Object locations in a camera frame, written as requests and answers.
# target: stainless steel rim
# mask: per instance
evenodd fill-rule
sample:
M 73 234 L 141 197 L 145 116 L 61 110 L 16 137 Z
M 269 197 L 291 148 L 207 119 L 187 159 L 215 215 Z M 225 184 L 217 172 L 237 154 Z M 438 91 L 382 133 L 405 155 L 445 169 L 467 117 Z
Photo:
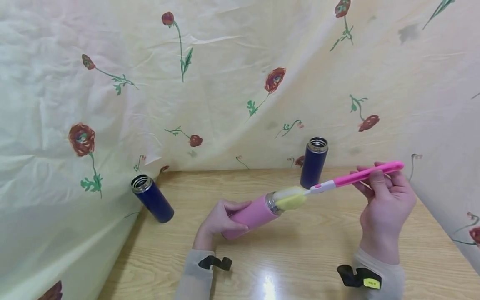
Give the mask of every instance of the stainless steel rim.
M 132 191 L 135 194 L 142 193 L 147 191 L 153 184 L 153 180 L 148 177 L 147 175 L 141 174 L 136 176 L 132 182 L 130 183 L 130 186 L 132 188 Z
M 315 153 L 323 153 L 328 150 L 328 142 L 323 137 L 316 136 L 310 139 L 307 147 Z
M 272 214 L 281 215 L 283 213 L 283 210 L 278 208 L 278 206 L 275 204 L 275 201 L 273 201 L 273 194 L 274 193 L 275 192 L 271 192 L 271 193 L 268 193 L 265 196 L 265 203 L 267 204 L 267 207 L 270 209 Z

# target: yellow sponge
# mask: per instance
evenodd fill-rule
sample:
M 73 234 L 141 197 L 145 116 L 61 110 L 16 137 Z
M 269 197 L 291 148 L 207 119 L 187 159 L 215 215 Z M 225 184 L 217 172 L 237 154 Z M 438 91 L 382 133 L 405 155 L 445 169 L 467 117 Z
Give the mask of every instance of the yellow sponge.
M 303 195 L 305 190 L 299 186 L 289 187 L 287 189 L 275 192 L 273 200 L 275 205 L 283 211 L 297 209 L 305 203 L 306 197 Z

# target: table surface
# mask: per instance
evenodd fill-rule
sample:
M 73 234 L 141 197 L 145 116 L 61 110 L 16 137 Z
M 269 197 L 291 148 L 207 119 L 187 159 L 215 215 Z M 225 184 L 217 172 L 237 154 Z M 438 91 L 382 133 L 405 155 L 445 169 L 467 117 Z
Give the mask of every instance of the table surface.
M 325 169 L 322 179 L 348 170 Z M 299 178 L 299 169 L 161 174 L 157 183 L 175 216 L 159 224 L 142 210 L 99 299 L 172 299 L 197 228 L 219 199 L 256 199 L 298 185 Z M 237 240 L 218 237 L 217 256 L 233 265 L 230 272 L 215 270 L 212 299 L 343 299 L 348 288 L 336 267 L 351 263 L 365 205 L 354 187 L 342 187 L 311 196 L 298 210 Z M 405 299 L 479 299 L 477 273 L 420 201 L 402 231 L 400 255 Z

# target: sleeve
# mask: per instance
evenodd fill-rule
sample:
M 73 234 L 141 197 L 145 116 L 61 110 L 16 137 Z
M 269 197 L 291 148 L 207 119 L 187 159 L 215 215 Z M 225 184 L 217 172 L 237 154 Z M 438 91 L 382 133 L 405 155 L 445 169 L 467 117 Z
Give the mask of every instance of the sleeve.
M 215 255 L 213 251 L 192 249 L 187 255 L 183 274 L 175 292 L 174 300 L 209 300 L 210 288 L 212 287 L 213 269 L 205 270 L 198 263 L 209 255 Z
M 398 265 L 385 264 L 364 250 L 358 249 L 354 256 L 353 269 L 367 268 L 382 278 L 380 289 L 367 287 L 349 288 L 349 300 L 401 300 L 405 285 L 405 272 Z

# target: floral fabric backdrop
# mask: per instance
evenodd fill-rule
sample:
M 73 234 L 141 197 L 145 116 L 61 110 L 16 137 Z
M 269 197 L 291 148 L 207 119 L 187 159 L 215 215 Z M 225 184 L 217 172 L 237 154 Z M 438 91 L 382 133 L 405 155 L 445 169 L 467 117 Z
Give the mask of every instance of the floral fabric backdrop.
M 0 5 L 0 298 L 95 299 L 140 173 L 401 159 L 480 272 L 480 3 Z

